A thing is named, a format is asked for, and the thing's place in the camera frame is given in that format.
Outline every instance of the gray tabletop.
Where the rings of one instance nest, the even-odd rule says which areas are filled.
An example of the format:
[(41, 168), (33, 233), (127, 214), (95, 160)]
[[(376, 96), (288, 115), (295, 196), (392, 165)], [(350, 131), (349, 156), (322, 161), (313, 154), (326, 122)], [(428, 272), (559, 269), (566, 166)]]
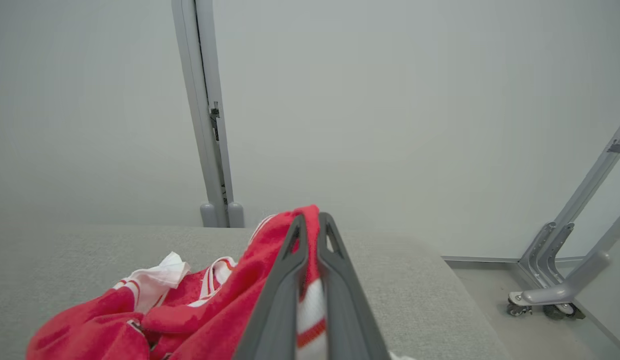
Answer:
[[(170, 251), (193, 272), (239, 260), (252, 230), (118, 225), (0, 224), (0, 359), (22, 359), (50, 317), (103, 294)], [(388, 349), (425, 359), (509, 356), (454, 273), (419, 241), (342, 234)]]

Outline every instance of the red towel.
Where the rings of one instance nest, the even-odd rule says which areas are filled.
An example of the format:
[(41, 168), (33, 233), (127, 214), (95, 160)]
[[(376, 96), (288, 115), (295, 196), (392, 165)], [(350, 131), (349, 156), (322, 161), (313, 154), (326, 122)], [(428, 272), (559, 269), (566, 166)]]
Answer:
[(236, 267), (230, 258), (221, 258), (209, 269), (185, 276), (145, 315), (134, 311), (144, 285), (121, 282), (103, 296), (61, 312), (32, 338), (26, 358), (231, 359), (299, 214), (307, 224), (309, 258), (298, 307), (298, 358), (324, 354), (325, 309), (316, 258), (319, 209), (312, 205), (266, 218)]

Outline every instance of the fabric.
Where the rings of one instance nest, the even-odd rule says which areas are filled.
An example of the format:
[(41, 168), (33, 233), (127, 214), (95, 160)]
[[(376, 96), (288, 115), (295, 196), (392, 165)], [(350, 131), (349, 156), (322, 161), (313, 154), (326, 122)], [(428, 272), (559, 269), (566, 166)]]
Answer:
[[(253, 230), (1, 222), (0, 359), (23, 359), (51, 317), (101, 296), (139, 265), (170, 251), (192, 269), (219, 255), (238, 259)], [(339, 230), (389, 349), (417, 360), (510, 359), (460, 280), (422, 241)]]
[(304, 321), (298, 322), (297, 346), (301, 348), (298, 352), (300, 359), (319, 358), (317, 353), (325, 349), (325, 322), (321, 285), (317, 282), (319, 209), (316, 206), (266, 218), (253, 233), (228, 281), (205, 305), (164, 306), (149, 312), (141, 322), (144, 330), (174, 334), (162, 336), (153, 352), (172, 353), (171, 360), (231, 359), (285, 235), (299, 214), (305, 216), (309, 255), (305, 282), (308, 287), (299, 310), (303, 313), (299, 319)]
[(199, 306), (212, 297), (236, 266), (231, 257), (186, 275), (189, 265), (171, 252), (150, 269), (138, 269), (104, 295), (64, 310), (48, 321), (29, 343), (26, 358), (147, 359), (165, 358), (156, 342), (161, 333), (141, 327), (152, 309)]
[(31, 340), (27, 358), (232, 358), (285, 235), (299, 214), (305, 216), (309, 255), (298, 306), (298, 358), (325, 358), (316, 206), (266, 218), (239, 264), (222, 257), (205, 271), (184, 278), (189, 265), (172, 252), (159, 266), (132, 272), (103, 296), (48, 321)]
[(390, 351), (390, 359), (391, 360), (414, 360), (414, 358), (411, 358), (409, 356), (397, 356), (396, 354), (392, 353), (392, 351)]

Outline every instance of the wheel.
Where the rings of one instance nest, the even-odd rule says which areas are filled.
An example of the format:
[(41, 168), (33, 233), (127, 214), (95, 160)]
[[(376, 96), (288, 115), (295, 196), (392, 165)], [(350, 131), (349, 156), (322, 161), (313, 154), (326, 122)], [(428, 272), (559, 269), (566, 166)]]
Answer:
[(553, 319), (554, 321), (561, 321), (568, 317), (568, 315), (559, 310), (556, 305), (543, 305), (543, 313), (545, 313), (545, 316)]
[(524, 309), (525, 308), (523, 306), (514, 305), (513, 303), (508, 304), (508, 314), (513, 317), (517, 317), (522, 314)]
[(513, 303), (510, 299), (508, 299), (508, 301), (509, 304), (507, 312), (513, 317), (517, 317), (520, 314), (532, 313), (532, 306), (520, 306)]
[(572, 306), (572, 308), (574, 309), (574, 312), (572, 314), (567, 315), (567, 317), (569, 318), (573, 318), (573, 319), (585, 319), (586, 315), (573, 303), (570, 304)]

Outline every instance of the white stripe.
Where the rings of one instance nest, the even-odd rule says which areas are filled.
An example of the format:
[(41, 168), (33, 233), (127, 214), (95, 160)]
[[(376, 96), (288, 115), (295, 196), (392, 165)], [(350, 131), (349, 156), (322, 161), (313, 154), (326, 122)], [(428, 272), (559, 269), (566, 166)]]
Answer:
[(201, 292), (198, 298), (204, 298), (206, 296), (211, 296), (215, 294), (219, 289), (214, 288), (214, 279), (219, 282), (220, 285), (225, 284), (228, 280), (230, 274), (232, 274), (232, 270), (228, 268), (228, 265), (224, 260), (230, 262), (230, 264), (235, 267), (237, 262), (232, 259), (230, 256), (219, 257), (218, 259), (212, 262), (212, 265), (207, 267), (203, 278), (201, 279)]
[(236, 267), (236, 262), (234, 262), (234, 259), (229, 256), (222, 257), (221, 259), (217, 260), (217, 262), (215, 262), (212, 267), (212, 275), (214, 275), (214, 278), (219, 282), (220, 285), (225, 284), (225, 282), (232, 274), (232, 270), (228, 268), (227, 262), (223, 260), (228, 261), (230, 265), (232, 265), (232, 267)]
[(165, 300), (166, 297), (168, 297), (168, 291), (164, 292), (161, 297), (159, 297), (159, 302), (156, 303), (156, 305), (154, 306), (155, 308), (158, 308), (159, 306), (163, 305), (163, 301)]
[(308, 285), (303, 301), (296, 308), (296, 331), (301, 334), (325, 317), (323, 283), (317, 278)]
[(119, 280), (118, 283), (116, 283), (114, 286), (112, 286), (112, 289), (117, 290), (117, 289), (121, 289), (121, 287), (123, 287), (124, 283), (123, 280)]
[(296, 360), (327, 360), (327, 358), (328, 341), (325, 332), (304, 347), (296, 349)]
[(257, 226), (257, 228), (255, 228), (254, 232), (252, 233), (252, 236), (250, 237), (250, 242), (248, 242), (248, 245), (249, 245), (249, 244), (252, 244), (252, 240), (254, 240), (254, 237), (255, 237), (255, 235), (257, 234), (257, 232), (259, 232), (259, 230), (261, 230), (261, 228), (263, 228), (263, 226), (264, 226), (264, 225), (265, 225), (268, 221), (270, 221), (270, 219), (272, 219), (274, 216), (276, 216), (276, 214), (274, 214), (274, 215), (270, 215), (270, 216), (266, 217), (265, 219), (263, 219), (263, 220), (261, 221), (261, 223), (259, 223), (259, 226)]
[(128, 281), (125, 283), (124, 287), (130, 289), (132, 291), (132, 295), (134, 296), (134, 310), (136, 311), (136, 302), (139, 299), (139, 291), (141, 291), (141, 284), (136, 281), (136, 284), (139, 285), (139, 288), (136, 285), (132, 284), (132, 282)]
[(202, 298), (200, 300), (197, 301), (193, 301), (191, 303), (188, 304), (189, 307), (191, 308), (198, 308), (199, 306), (203, 305), (204, 303), (207, 303), (208, 301), (210, 301), (211, 297), (209, 298)]
[(212, 269), (212, 265), (208, 266), (207, 269), (205, 270), (205, 274), (203, 275), (203, 278), (201, 279), (201, 292), (198, 295), (198, 298), (202, 298), (202, 297), (206, 297), (208, 296), (210, 293), (207, 291), (207, 279), (209, 278), (209, 274), (210, 274), (210, 270)]
[(139, 334), (141, 334), (141, 335), (143, 335), (143, 337), (145, 337), (144, 333), (141, 330), (139, 330), (140, 324), (138, 322), (136, 322), (135, 319), (129, 319), (127, 321), (127, 325), (129, 325), (131, 328), (133, 328), (134, 330), (138, 331)]

